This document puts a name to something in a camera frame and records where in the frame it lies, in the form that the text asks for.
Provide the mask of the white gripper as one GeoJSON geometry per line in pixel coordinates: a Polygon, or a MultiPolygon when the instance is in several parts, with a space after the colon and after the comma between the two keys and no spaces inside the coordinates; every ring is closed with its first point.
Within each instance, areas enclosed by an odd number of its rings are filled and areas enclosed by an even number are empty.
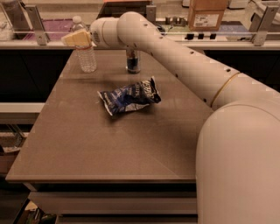
{"type": "Polygon", "coordinates": [[[91,39],[102,48],[119,47],[119,39],[117,36],[118,19],[114,17],[102,17],[96,19],[90,25],[90,34],[85,29],[71,32],[61,38],[65,46],[90,46],[91,39]]]}

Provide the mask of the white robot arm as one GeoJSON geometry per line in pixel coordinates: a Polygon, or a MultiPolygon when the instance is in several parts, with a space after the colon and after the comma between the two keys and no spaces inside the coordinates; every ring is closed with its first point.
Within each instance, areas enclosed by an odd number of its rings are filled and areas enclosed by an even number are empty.
{"type": "Polygon", "coordinates": [[[95,20],[62,39],[151,55],[213,109],[196,150],[199,224],[280,224],[280,95],[161,35],[136,12],[95,20]]]}

